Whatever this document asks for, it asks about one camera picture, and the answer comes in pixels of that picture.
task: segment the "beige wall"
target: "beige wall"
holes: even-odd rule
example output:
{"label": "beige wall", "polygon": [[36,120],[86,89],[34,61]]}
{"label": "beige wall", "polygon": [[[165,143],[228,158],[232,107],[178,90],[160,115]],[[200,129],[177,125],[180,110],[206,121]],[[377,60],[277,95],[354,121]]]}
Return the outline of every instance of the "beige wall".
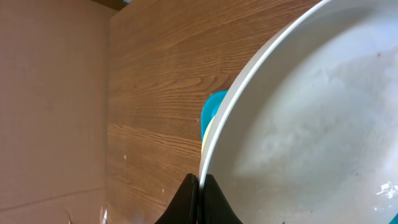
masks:
{"label": "beige wall", "polygon": [[0,0],[0,223],[99,223],[114,13]]}

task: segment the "black object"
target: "black object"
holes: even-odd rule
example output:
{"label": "black object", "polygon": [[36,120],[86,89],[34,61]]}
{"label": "black object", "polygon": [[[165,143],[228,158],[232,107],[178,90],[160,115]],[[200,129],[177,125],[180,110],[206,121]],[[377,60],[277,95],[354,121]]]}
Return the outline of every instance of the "black object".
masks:
{"label": "black object", "polygon": [[120,11],[122,8],[128,5],[128,3],[124,2],[123,0],[92,0],[92,1],[100,3],[104,6],[110,7],[118,11]]}
{"label": "black object", "polygon": [[199,195],[198,178],[187,174],[163,215],[155,224],[242,224],[213,175],[208,174]]}

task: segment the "white plate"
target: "white plate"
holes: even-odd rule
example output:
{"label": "white plate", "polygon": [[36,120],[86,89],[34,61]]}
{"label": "white plate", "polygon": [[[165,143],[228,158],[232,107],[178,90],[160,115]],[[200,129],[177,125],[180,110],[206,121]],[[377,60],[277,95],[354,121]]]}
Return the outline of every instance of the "white plate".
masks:
{"label": "white plate", "polygon": [[220,106],[205,174],[245,224],[389,223],[398,0],[323,1],[264,46]]}

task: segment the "tabletop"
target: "tabletop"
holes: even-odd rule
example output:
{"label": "tabletop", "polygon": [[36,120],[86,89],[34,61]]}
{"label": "tabletop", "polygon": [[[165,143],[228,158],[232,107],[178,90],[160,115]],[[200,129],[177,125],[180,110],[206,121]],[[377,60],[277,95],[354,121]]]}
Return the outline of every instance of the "tabletop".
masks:
{"label": "tabletop", "polygon": [[200,113],[319,0],[133,0],[110,24],[109,223],[154,223],[199,173]]}

